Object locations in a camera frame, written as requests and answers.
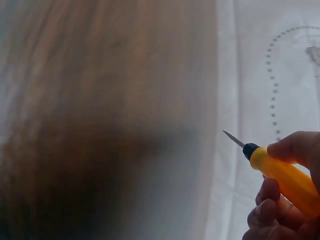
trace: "white sheet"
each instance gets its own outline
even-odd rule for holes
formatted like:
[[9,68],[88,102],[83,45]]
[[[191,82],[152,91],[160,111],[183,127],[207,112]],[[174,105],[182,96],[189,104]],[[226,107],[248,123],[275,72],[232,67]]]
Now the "white sheet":
[[217,0],[217,146],[206,240],[239,240],[255,207],[261,174],[222,130],[266,146],[318,131],[319,67],[306,48],[320,45],[317,0]]

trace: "screwdriver tip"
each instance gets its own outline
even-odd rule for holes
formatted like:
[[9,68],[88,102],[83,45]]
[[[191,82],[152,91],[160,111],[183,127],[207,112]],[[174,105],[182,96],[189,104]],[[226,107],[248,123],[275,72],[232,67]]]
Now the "screwdriver tip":
[[238,144],[240,147],[244,148],[245,144],[241,142],[239,139],[237,139],[235,136],[227,132],[226,130],[222,130],[232,141],[234,141],[236,144]]

